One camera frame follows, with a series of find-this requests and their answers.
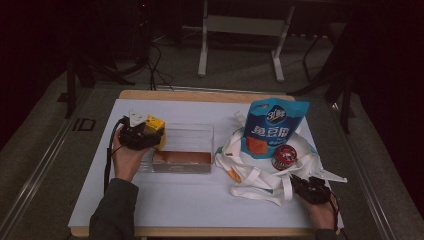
hand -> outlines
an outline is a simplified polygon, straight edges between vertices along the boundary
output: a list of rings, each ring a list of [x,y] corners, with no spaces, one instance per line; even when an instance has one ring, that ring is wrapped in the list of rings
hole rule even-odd
[[[113,138],[113,165],[115,168],[115,177],[131,182],[137,170],[140,168],[140,162],[143,155],[149,150],[140,151],[129,149],[119,143],[119,133],[121,128],[116,131]]]
[[[300,201],[303,203],[303,205],[306,206],[309,213],[309,218],[312,221],[312,224],[314,225],[315,230],[317,229],[332,229],[334,230],[334,226],[336,224],[335,220],[335,212],[333,210],[333,207],[331,206],[330,202],[326,202],[324,204],[311,204],[304,200],[303,198],[299,197]],[[335,204],[334,196],[331,196],[330,201]]]

gray floor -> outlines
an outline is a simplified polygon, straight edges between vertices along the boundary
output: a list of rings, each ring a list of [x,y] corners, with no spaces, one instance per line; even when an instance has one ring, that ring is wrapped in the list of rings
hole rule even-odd
[[[274,39],[260,40],[265,44],[255,44],[254,47],[252,44],[228,45],[222,41],[211,41],[207,75],[199,78],[198,35],[187,36],[182,45],[175,45],[169,39],[161,38],[155,42],[161,50],[158,70],[162,74],[155,76],[155,82],[158,88],[162,89],[171,89],[169,86],[171,85],[174,90],[188,87],[208,91],[215,89],[280,94],[308,84],[301,58],[311,44],[310,40],[294,36],[287,39],[281,57],[286,77],[284,83],[277,83],[273,73],[269,50],[270,46],[273,46]],[[308,58],[312,74],[317,73],[322,67],[331,47],[325,39],[317,44]],[[152,49],[151,60],[155,62],[158,56],[159,53]],[[121,67],[125,65],[125,62],[120,62]],[[149,77],[150,73],[145,69],[129,76],[128,80],[137,83],[132,88],[148,89]],[[321,99],[327,87],[314,90],[308,96]],[[60,93],[66,91],[66,74],[51,84],[24,124],[0,153],[2,219],[7,216],[10,209],[16,209],[12,208],[13,203],[23,187],[28,187],[25,183],[37,165],[41,163],[47,166],[42,171],[42,177],[36,179],[39,185],[33,188],[36,191],[31,192],[30,198],[25,201],[26,205],[13,212],[15,218],[12,219],[16,224],[12,225],[11,230],[14,231],[9,231],[9,238],[4,239],[70,237],[67,223],[103,133],[102,126],[106,124],[108,111],[114,100],[122,89],[127,88],[129,87],[119,86],[109,80],[100,80],[94,89],[79,87],[79,107],[70,119],[64,119],[66,104],[57,102],[57,98]],[[382,218],[379,221],[383,222],[387,220],[387,225],[379,229],[373,224],[363,224],[367,223],[365,219],[363,223],[347,222],[348,234],[355,239],[423,239],[423,220],[356,95],[352,98],[351,108],[354,117],[349,119],[349,127],[352,133],[346,136],[346,139],[352,149],[356,150],[359,163],[366,161],[367,167],[359,168],[359,173],[366,176],[369,186],[361,188],[372,190],[366,193],[370,197],[365,198],[370,202],[358,200],[357,204],[368,204],[377,211],[375,216],[371,216],[372,211],[355,213],[354,205],[344,207],[351,209],[349,212],[352,215],[365,214],[367,218],[379,217]],[[97,127],[92,132],[72,131],[77,118],[96,119]]]

dark background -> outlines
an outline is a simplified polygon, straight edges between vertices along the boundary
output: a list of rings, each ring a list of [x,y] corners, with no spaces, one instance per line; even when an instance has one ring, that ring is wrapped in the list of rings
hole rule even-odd
[[[136,11],[125,10],[128,9],[125,5],[119,8],[119,2],[122,1],[2,3],[0,10],[5,14],[0,16],[0,147],[25,120],[49,84],[65,71],[66,59],[72,49],[71,42],[103,64],[113,65],[113,57],[135,57],[129,55],[130,46],[125,44],[132,35],[126,35],[125,29],[114,26],[126,24],[128,29],[133,28]],[[201,24],[199,13],[202,1],[157,0],[154,5],[152,17],[155,24],[177,40],[181,25]],[[323,11],[319,9],[317,6],[296,11],[291,31],[308,35],[320,29],[316,22],[302,21],[305,16],[322,14]],[[257,12],[258,17],[267,13],[265,10]],[[252,13],[249,7],[245,11]],[[420,151],[424,142],[422,12],[424,3],[401,0],[384,1],[365,11],[367,24],[360,36],[363,42],[369,41],[370,45],[367,46],[366,58],[355,75],[353,86],[421,215],[424,214],[424,197],[420,190],[423,182],[421,172],[424,170]],[[123,34],[119,35],[122,38],[108,38],[110,29],[122,30]],[[133,50],[135,55],[144,51],[142,48]]]

